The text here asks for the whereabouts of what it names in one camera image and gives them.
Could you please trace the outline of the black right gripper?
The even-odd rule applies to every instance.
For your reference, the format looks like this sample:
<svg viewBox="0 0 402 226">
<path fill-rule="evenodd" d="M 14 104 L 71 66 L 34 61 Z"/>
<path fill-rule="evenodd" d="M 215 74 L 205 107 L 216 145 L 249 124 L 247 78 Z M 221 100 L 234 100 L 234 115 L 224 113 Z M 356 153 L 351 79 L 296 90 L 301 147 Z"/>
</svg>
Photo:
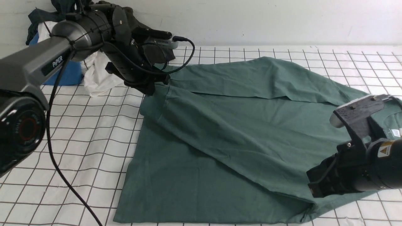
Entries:
<svg viewBox="0 0 402 226">
<path fill-rule="evenodd" d="M 337 152 L 306 172 L 314 198 L 369 191 L 368 143 L 341 143 Z"/>
</svg>

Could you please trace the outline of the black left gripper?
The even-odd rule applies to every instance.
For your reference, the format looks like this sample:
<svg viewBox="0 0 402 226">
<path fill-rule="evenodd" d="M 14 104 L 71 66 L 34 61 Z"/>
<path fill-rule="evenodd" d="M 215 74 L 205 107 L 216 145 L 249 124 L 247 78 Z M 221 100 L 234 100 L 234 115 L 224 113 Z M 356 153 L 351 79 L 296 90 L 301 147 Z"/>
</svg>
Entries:
<svg viewBox="0 0 402 226">
<path fill-rule="evenodd" d="M 167 84 L 170 73 L 156 68 L 148 60 L 143 46 L 149 45 L 163 49 L 157 44 L 143 43 L 143 39 L 135 38 L 132 31 L 124 27 L 111 27 L 102 32 L 102 51 L 111 61 L 106 71 L 121 78 L 126 86 L 152 96 L 155 83 Z"/>
</svg>

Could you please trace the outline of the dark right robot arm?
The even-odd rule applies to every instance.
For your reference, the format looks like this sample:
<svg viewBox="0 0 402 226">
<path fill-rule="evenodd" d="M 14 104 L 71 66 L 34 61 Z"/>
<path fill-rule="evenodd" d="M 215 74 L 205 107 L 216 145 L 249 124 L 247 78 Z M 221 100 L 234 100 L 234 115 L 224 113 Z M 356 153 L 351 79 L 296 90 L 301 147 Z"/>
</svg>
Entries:
<svg viewBox="0 0 402 226">
<path fill-rule="evenodd" d="M 352 143 L 307 171 L 314 198 L 401 189 L 401 140 L 380 139 L 358 150 Z"/>
</svg>

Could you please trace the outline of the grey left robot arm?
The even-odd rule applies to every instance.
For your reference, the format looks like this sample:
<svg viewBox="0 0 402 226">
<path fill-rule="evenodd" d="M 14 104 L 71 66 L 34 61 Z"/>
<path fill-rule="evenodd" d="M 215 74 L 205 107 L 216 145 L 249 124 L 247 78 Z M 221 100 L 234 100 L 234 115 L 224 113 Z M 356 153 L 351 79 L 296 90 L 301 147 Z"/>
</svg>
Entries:
<svg viewBox="0 0 402 226">
<path fill-rule="evenodd" d="M 40 144 L 49 103 L 40 86 L 69 61 L 80 62 L 101 50 L 110 62 L 105 70 L 151 95 L 155 83 L 168 81 L 132 39 L 125 10 L 116 4 L 92 4 L 57 23 L 48 39 L 13 53 L 0 63 L 1 176 Z"/>
</svg>

